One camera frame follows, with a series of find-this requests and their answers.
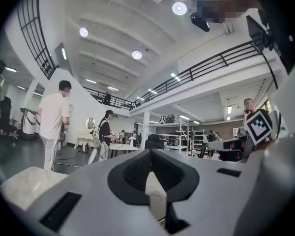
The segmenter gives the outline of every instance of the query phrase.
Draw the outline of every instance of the round ceiling light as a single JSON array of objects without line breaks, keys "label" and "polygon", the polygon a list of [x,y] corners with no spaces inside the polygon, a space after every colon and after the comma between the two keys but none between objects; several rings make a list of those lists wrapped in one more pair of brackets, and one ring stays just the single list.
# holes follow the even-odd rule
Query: round ceiling light
[{"label": "round ceiling light", "polygon": [[89,34],[89,31],[88,31],[88,29],[86,29],[85,27],[82,27],[82,28],[80,29],[80,35],[81,35],[82,37],[86,37],[88,34]]},{"label": "round ceiling light", "polygon": [[134,59],[140,59],[140,58],[142,58],[142,53],[140,53],[139,51],[134,51],[134,52],[132,53],[132,57],[133,57]]},{"label": "round ceiling light", "polygon": [[179,16],[181,16],[187,12],[187,6],[182,2],[174,3],[172,9],[173,9],[173,12]]}]

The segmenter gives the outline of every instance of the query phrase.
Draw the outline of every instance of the round mirror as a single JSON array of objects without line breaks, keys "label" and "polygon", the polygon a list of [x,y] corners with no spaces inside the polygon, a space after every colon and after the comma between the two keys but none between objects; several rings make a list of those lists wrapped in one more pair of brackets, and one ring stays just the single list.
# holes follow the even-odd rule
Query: round mirror
[{"label": "round mirror", "polygon": [[93,117],[90,117],[86,120],[85,127],[87,129],[93,129],[95,127],[95,121]]}]

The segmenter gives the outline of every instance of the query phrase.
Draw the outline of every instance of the office chair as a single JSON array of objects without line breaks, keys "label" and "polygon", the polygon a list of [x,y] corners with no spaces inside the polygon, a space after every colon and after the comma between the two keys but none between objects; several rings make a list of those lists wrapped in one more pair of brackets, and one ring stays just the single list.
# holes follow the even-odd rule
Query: office chair
[{"label": "office chair", "polygon": [[17,127],[10,124],[10,111],[11,111],[11,99],[5,97],[3,101],[0,102],[0,130],[3,131],[3,135],[7,137],[13,146],[15,146],[15,141],[17,136],[15,131]]}]

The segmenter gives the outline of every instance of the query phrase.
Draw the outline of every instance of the black metal railing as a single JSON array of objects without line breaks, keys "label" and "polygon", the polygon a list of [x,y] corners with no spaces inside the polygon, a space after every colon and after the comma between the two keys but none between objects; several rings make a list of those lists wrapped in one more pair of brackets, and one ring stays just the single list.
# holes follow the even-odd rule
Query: black metal railing
[{"label": "black metal railing", "polygon": [[96,99],[99,103],[112,106],[115,108],[121,108],[121,109],[127,109],[127,110],[132,110],[134,103],[125,99],[121,99],[119,97],[115,97],[111,95],[110,100],[108,101],[107,98],[105,98],[106,93],[93,90],[90,88],[84,87],[93,97]]},{"label": "black metal railing", "polygon": [[39,0],[21,0],[17,6],[17,12],[21,31],[30,52],[49,80],[56,66],[44,38],[39,14]]},{"label": "black metal railing", "polygon": [[191,82],[201,76],[214,72],[223,67],[227,67],[236,62],[252,58],[260,55],[257,48],[252,44],[252,41],[243,43],[241,45],[230,48],[226,51],[218,53],[186,70],[175,75],[153,88],[150,92],[146,93],[140,100],[134,102],[134,107],[139,107],[145,102],[165,94],[173,89],[176,89],[188,82]]}]

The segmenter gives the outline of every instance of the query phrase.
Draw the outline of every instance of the white t-shirt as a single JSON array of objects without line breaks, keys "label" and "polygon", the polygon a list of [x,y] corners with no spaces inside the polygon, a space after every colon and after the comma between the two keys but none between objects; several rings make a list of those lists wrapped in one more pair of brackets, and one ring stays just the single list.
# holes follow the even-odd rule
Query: white t-shirt
[{"label": "white t-shirt", "polygon": [[58,140],[62,117],[69,117],[69,103],[57,92],[46,96],[39,107],[41,108],[39,134],[47,139]]}]

